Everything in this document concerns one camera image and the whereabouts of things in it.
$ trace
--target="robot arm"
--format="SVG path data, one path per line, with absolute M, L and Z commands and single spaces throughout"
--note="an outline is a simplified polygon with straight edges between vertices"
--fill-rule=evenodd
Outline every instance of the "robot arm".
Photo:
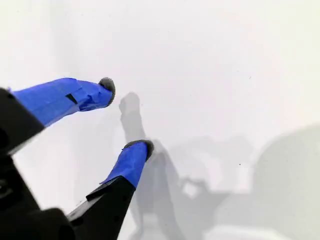
M 109 106 L 115 97 L 111 79 L 99 84 L 62 78 L 20 91 L 0 88 L 0 236 L 1 239 L 116 240 L 137 188 L 151 141 L 124 146 L 114 168 L 86 202 L 68 216 L 40 210 L 11 155 L 28 139 L 64 116 Z

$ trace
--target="white wall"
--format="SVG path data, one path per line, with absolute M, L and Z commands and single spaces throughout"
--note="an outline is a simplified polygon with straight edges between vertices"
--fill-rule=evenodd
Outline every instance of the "white wall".
M 40 206 L 70 212 L 146 136 L 156 153 L 120 240 L 318 239 L 319 12 L 317 0 L 1 1 L 2 87 L 116 84 L 110 107 L 16 154 Z

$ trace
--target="blue tape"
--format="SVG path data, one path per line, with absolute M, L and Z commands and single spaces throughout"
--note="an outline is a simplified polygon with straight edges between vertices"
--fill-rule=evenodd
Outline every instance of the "blue tape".
M 123 176 L 137 188 L 142 170 L 147 160 L 147 154 L 148 147 L 144 142 L 138 142 L 130 147 L 124 148 L 107 179 L 100 184 L 104 184 L 116 177 Z
M 69 94 L 77 104 L 66 97 Z M 74 78 L 57 79 L 13 95 L 46 127 L 75 112 L 105 108 L 112 98 L 112 92 L 103 86 Z

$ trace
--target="blue painter's tape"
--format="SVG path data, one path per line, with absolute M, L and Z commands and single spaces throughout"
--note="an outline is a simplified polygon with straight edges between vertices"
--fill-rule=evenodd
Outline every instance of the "blue painter's tape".
M 77 104 L 66 97 L 69 94 L 73 96 Z M 113 94 L 93 82 L 61 78 L 21 91 L 14 91 L 13 95 L 44 126 L 48 127 L 64 116 L 75 112 L 105 108 Z
M 148 147 L 144 142 L 138 142 L 124 148 L 107 179 L 100 184 L 104 184 L 118 176 L 123 176 L 137 188 L 147 155 Z

